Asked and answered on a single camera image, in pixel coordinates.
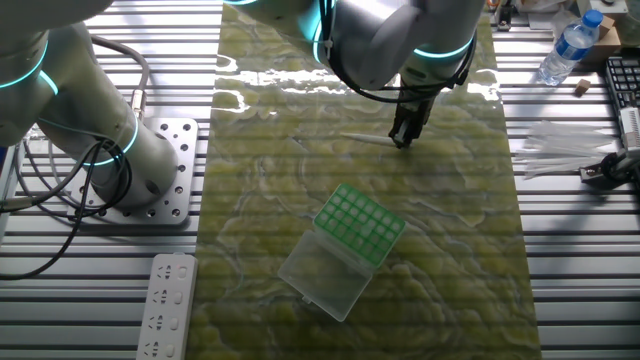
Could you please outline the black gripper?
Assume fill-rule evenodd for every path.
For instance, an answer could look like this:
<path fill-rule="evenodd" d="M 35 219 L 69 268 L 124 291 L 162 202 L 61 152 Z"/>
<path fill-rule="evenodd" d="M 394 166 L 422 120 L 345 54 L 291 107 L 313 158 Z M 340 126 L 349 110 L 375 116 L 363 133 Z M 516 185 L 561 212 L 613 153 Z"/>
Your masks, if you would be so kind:
<path fill-rule="evenodd" d="M 393 126 L 388 136 L 395 146 L 409 148 L 420 137 L 423 126 L 429 120 L 436 93 L 401 90 L 399 99 L 404 100 L 404 103 L 396 106 Z"/>

